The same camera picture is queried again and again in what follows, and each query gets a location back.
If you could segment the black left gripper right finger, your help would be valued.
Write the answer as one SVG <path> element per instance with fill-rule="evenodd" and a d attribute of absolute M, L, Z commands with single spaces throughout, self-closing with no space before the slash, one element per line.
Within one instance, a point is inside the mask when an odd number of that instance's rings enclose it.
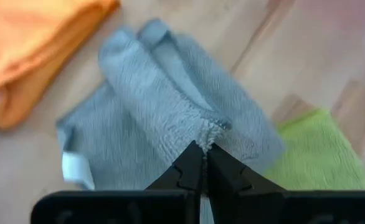
<path fill-rule="evenodd" d="M 215 223 L 365 223 L 365 190 L 287 190 L 216 144 L 207 166 Z"/>

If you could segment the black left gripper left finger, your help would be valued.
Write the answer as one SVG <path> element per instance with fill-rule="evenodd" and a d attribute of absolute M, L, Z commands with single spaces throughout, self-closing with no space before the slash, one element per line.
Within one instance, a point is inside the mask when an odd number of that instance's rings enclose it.
<path fill-rule="evenodd" d="M 144 190 L 59 191 L 40 199 L 36 224 L 199 223 L 204 153 L 192 142 Z"/>

